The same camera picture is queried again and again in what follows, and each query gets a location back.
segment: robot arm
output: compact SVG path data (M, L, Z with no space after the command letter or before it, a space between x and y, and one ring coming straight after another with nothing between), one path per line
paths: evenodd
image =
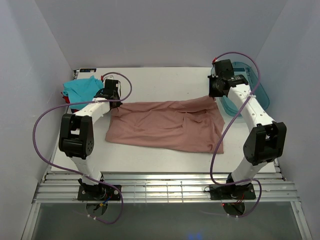
M119 100L120 82L118 80L104 78L101 90L94 96L93 101L74 114L66 113L62 116L59 149L64 152L76 165L81 173L91 178L103 181L102 173L96 168L94 159L90 154L94 149L95 122L108 113L110 109L119 107L121 102L99 102L99 100ZM105 194L104 186L86 177L78 180L84 191L92 197L99 199Z
M229 59L215 62L214 70L215 73L208 76L209 96L227 96L240 109L251 92L247 80L243 75L234 75ZM243 145L244 157L239 166L229 174L227 183L253 179L261 168L282 155L285 144L286 125L283 122L275 122L264 111L254 95L250 96L241 115L250 133ZM253 192L251 180L213 188L215 190L211 199L215 200L242 195L245 196L244 199L256 198L251 194Z

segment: pink cloth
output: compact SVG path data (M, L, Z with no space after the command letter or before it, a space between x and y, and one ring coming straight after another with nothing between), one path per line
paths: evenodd
M213 153L224 127L217 103L204 96L186 101L124 103L111 111L105 140L193 153ZM218 153L224 152L221 144Z

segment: teal plastic bin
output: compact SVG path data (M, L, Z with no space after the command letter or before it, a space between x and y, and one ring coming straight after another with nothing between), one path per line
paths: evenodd
M233 66L234 74L235 75L242 74L249 82L250 88L252 90L258 82L258 77L254 73L252 68L249 65L247 65L243 62L239 62L239 61L233 62L232 66ZM260 83L259 87L256 89L254 94L256 95L256 99L260 103L261 107L264 110L266 110L269 107L270 101L269 101L269 97L268 97L266 91L264 90L263 86L261 85L261 83ZM222 103L222 106L223 106L225 112L228 115L234 117L237 114L238 109L237 109L236 105L234 105L234 103L230 99L228 99L226 96L223 96L223 97L220 97L220 101Z

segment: white table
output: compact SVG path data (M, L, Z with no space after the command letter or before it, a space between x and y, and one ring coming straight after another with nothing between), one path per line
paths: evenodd
M209 67L136 67L136 68L97 68L96 72L81 72L78 79L94 75L97 79L108 72L119 72L132 82L130 97L124 103L181 101L208 95ZM122 97L129 92L129 84L122 77ZM224 129L232 117L226 114L220 101L218 107L225 121ZM94 150L91 157L101 172L109 173L208 173L212 154L190 153L170 149L130 146L105 141L110 123L107 113L94 124ZM249 130L242 118L236 119L224 138L224 154L218 154L213 171L230 173L242 160L243 144ZM76 165L58 148L53 163L76 170ZM52 167L53 172L64 172ZM273 163L267 164L261 173L275 173Z

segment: white wall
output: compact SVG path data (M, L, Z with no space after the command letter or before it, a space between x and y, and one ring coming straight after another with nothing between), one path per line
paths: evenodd
M320 2L289 0L257 63L268 113L287 126L281 170L294 180L313 239L320 239Z
M45 165L32 145L32 128L61 104L72 71L34 0L0 0L0 239L22 236ZM37 139L50 157L61 111L40 124Z
M72 69L256 57L287 0L36 0Z

